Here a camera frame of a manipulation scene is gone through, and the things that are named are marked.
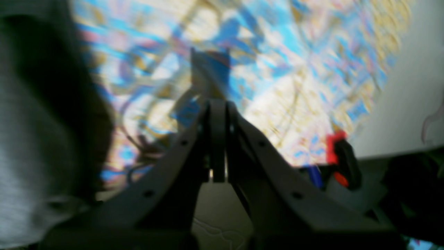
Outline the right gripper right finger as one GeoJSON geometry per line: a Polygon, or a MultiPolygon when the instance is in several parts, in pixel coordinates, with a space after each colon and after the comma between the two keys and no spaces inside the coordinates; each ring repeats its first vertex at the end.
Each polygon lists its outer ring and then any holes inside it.
{"type": "Polygon", "coordinates": [[[251,219],[249,250],[404,250],[391,227],[337,203],[295,172],[226,104],[228,180],[251,219]]]}

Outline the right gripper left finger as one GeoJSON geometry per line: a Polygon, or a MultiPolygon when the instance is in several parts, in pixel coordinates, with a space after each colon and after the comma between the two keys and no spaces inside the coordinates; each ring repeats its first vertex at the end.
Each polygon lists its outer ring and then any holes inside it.
{"type": "Polygon", "coordinates": [[[155,166],[103,204],[51,229],[40,250],[198,250],[191,233],[205,162],[210,103],[155,166]]]}

